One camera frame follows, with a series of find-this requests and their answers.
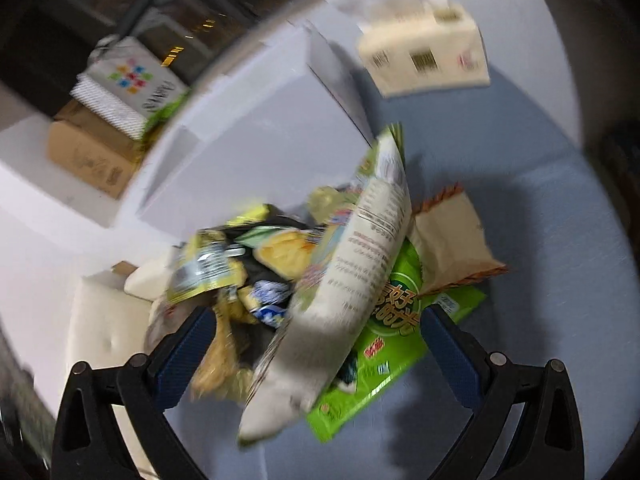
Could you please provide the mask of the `yellow green small packet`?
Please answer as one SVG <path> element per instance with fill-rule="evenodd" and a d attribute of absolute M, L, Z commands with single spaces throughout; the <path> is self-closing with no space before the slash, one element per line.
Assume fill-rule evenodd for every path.
<path fill-rule="evenodd" d="M 238 259 L 244 249 L 231 247 L 224 232 L 198 230 L 179 249 L 166 290 L 170 304 L 225 287 L 240 287 L 247 279 Z"/>

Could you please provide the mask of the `green seaweed snack bag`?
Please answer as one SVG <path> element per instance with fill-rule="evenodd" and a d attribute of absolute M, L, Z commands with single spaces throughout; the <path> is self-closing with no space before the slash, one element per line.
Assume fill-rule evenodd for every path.
<path fill-rule="evenodd" d="M 424 308 L 438 304 L 459 323 L 486 299 L 474 286 L 420 297 L 422 284 L 422 261 L 406 240 L 352 351 L 307 416 L 320 441 L 332 440 L 346 422 L 427 354 L 420 334 Z"/>

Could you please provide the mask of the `black potato chips bag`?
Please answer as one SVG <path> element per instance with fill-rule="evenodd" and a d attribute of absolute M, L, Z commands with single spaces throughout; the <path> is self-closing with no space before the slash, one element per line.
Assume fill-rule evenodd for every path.
<path fill-rule="evenodd" d="M 221 232 L 246 274 L 236 288 L 240 303 L 258 322 L 279 327 L 322 232 L 284 214 L 224 226 Z"/>

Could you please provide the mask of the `ink drawing peanut bag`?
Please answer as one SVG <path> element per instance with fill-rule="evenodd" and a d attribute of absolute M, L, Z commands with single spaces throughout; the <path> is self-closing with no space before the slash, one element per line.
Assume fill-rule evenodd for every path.
<path fill-rule="evenodd" d="M 457 183 L 414 208 L 408 239 L 422 262 L 422 296 L 480 283 L 508 270 L 489 249 L 480 217 Z"/>

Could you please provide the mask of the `white grey snack bag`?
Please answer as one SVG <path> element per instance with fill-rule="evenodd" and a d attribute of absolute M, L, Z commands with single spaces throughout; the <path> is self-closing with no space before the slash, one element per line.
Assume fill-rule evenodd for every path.
<path fill-rule="evenodd" d="M 288 315 L 254 373 L 238 442 L 308 415 L 347 359 L 390 276 L 411 211 L 401 125 L 387 126 L 330 215 Z"/>

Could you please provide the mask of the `white leather sofa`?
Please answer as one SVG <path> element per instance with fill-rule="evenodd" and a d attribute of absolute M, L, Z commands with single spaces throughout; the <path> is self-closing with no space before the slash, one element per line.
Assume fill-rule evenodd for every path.
<path fill-rule="evenodd" d="M 66 367 L 85 361 L 98 368 L 119 366 L 143 351 L 152 302 L 125 292 L 137 267 L 121 261 L 110 270 L 82 276 L 70 307 Z"/>

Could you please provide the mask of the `kuromi cracker packet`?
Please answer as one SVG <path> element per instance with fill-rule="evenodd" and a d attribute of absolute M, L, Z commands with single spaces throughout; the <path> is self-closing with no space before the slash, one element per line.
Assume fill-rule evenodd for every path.
<path fill-rule="evenodd" d="M 257 324 L 239 300 L 220 298 L 213 307 L 216 332 L 191 379 L 191 396 L 216 396 L 244 404 L 253 381 L 253 370 L 244 354 L 250 350 L 248 330 Z"/>

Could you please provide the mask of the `brown cardboard box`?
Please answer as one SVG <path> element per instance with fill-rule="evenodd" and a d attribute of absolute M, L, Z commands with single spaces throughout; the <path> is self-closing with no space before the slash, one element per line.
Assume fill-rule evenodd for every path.
<path fill-rule="evenodd" d="M 76 100 L 49 128 L 47 156 L 82 182 L 119 200 L 137 171 L 139 143 Z"/>

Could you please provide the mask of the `white storage box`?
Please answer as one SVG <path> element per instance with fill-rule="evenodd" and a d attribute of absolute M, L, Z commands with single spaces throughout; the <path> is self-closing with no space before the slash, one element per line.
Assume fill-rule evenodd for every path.
<path fill-rule="evenodd" d="M 346 182 L 373 139 L 349 64 L 313 24 L 290 25 L 176 116 L 114 222 L 178 237 L 251 206 L 293 210 Z"/>

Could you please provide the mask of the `white Sanfu shopping bag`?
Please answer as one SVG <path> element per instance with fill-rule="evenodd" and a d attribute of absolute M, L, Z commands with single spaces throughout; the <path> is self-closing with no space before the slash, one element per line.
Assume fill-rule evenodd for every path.
<path fill-rule="evenodd" d="M 96 54 L 70 96 L 132 140 L 169 118 L 189 88 L 134 38 Z"/>

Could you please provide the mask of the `cream tissue pack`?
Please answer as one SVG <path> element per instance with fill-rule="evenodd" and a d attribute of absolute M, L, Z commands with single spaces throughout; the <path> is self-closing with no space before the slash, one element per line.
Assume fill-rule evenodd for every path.
<path fill-rule="evenodd" d="M 450 0 L 337 0 L 361 30 L 357 51 L 384 98 L 490 84 L 480 29 Z"/>

